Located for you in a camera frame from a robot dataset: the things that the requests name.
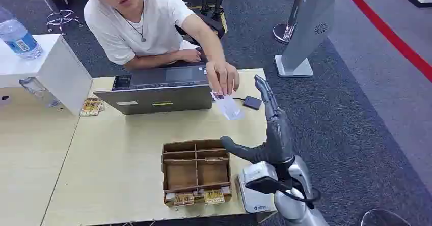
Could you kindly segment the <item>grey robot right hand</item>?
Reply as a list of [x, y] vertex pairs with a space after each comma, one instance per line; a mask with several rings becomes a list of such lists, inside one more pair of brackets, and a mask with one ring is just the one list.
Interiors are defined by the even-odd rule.
[[290, 121], [286, 112], [278, 106], [268, 82], [259, 75], [255, 75], [254, 79], [265, 107], [266, 141], [253, 148], [237, 144], [228, 136], [221, 137], [220, 141], [228, 152], [252, 164], [262, 161], [286, 163], [294, 157]]

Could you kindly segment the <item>person's left hand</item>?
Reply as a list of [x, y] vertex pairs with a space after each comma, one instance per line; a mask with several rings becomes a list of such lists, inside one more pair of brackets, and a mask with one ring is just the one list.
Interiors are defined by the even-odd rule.
[[207, 78], [212, 90], [220, 95], [231, 95], [240, 86], [238, 70], [227, 62], [209, 61], [206, 64]]

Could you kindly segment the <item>person's right hand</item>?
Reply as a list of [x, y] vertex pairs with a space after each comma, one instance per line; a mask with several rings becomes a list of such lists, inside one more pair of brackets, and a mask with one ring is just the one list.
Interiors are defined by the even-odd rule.
[[177, 61], [186, 61], [188, 63], [197, 63], [201, 61], [201, 53], [197, 49], [184, 49], [171, 54], [169, 64]]

